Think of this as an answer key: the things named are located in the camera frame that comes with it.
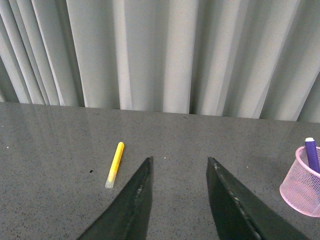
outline mesh cup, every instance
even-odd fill
[[[320,159],[320,147],[316,151]],[[280,185],[280,193],[286,203],[298,212],[320,217],[320,174],[309,168],[304,146],[295,151],[295,161]]]

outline gray countertop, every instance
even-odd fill
[[[206,182],[210,156],[318,240],[320,218],[293,210],[279,193],[305,137],[320,140],[320,124],[0,103],[0,239],[76,239],[153,156],[147,239],[218,240]],[[106,189],[120,141],[119,171]]]

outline pen holder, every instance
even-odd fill
[[[320,147],[316,151],[320,159]],[[280,185],[280,193],[293,209],[310,217],[320,217],[320,173],[309,167],[304,146],[295,151],[295,161]]]

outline marker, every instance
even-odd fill
[[[120,164],[120,160],[121,160],[121,156],[124,151],[124,148],[125,148],[125,144],[122,141],[119,142],[118,147],[116,148],[116,151],[115,151],[115,154],[113,157],[113,161],[112,161],[112,164],[110,167],[108,178],[105,183],[105,187],[107,189],[112,189],[114,187],[117,171],[119,168],[119,164]]]
[[[316,141],[312,137],[307,137],[304,141],[304,144],[306,155],[308,157],[309,168],[320,174]]]

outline curtain fold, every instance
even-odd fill
[[[0,102],[320,123],[319,10],[0,0]]]

